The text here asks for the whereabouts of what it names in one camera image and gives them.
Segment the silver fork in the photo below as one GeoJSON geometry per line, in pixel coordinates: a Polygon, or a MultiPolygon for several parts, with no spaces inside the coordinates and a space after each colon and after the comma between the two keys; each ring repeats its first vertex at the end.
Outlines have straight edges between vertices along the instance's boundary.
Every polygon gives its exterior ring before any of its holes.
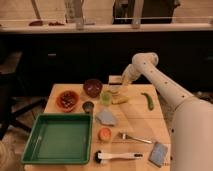
{"type": "Polygon", "coordinates": [[[135,137],[129,136],[128,134],[126,134],[126,133],[124,133],[124,132],[119,132],[119,135],[121,136],[121,138],[122,138],[123,140],[125,140],[125,139],[132,139],[132,140],[144,142],[144,143],[147,143],[147,144],[152,144],[152,143],[153,143],[153,142],[150,141],[150,140],[144,140],[144,139],[140,139],[140,138],[135,138],[135,137]]]}

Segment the wooden table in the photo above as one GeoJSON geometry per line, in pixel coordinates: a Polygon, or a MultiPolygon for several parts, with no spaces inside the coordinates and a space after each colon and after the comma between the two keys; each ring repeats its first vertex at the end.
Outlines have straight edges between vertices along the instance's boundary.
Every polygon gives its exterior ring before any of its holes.
{"type": "MultiPolygon", "coordinates": [[[[74,90],[79,93],[80,101],[73,113],[82,113],[82,104],[87,101],[93,101],[95,104],[94,114],[101,111],[104,106],[101,105],[98,98],[90,98],[83,91],[82,84],[55,84],[50,94],[44,113],[61,113],[55,106],[57,95],[64,90],[74,90]]],[[[104,127],[93,120],[92,145],[90,161],[86,165],[26,165],[26,171],[169,171],[170,166],[170,137],[163,118],[161,107],[155,88],[152,85],[129,85],[122,88],[125,95],[129,97],[127,103],[120,105],[110,105],[108,109],[118,119],[118,124],[110,127],[112,138],[109,143],[101,142],[97,137],[97,132],[104,127]],[[147,92],[151,95],[154,102],[154,110],[149,111],[147,100],[141,92],[147,92]],[[148,157],[153,148],[153,144],[145,144],[133,140],[121,140],[118,132],[127,132],[130,135],[144,139],[157,140],[169,147],[165,158],[165,163],[161,168],[148,161],[148,157]],[[107,164],[97,164],[93,160],[94,153],[97,150],[112,153],[140,152],[143,158],[139,160],[111,160],[107,164]]]]}

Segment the green plastic tray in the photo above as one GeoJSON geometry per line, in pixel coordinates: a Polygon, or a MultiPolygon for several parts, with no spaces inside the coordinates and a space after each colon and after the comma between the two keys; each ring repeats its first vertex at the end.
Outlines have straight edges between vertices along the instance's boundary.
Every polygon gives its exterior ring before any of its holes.
{"type": "Polygon", "coordinates": [[[91,134],[91,115],[39,115],[22,163],[86,164],[90,158],[91,134]]]}

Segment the bowl of food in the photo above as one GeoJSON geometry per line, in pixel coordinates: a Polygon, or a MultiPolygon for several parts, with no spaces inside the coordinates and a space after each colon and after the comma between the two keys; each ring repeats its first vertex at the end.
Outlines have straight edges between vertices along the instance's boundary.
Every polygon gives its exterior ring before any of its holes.
{"type": "Polygon", "coordinates": [[[56,105],[62,112],[71,112],[76,107],[79,96],[75,91],[66,90],[56,98],[56,105]]]}
{"type": "Polygon", "coordinates": [[[102,90],[102,82],[98,79],[88,79],[83,85],[86,94],[92,98],[99,96],[102,90]]]}

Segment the cucumber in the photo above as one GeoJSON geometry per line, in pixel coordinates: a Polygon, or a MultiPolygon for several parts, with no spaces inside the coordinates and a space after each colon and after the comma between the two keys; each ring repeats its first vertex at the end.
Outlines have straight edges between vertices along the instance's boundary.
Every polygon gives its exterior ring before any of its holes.
{"type": "Polygon", "coordinates": [[[154,109],[154,103],[153,103],[152,97],[148,93],[141,93],[141,94],[146,97],[149,110],[153,110],[154,109]]]}

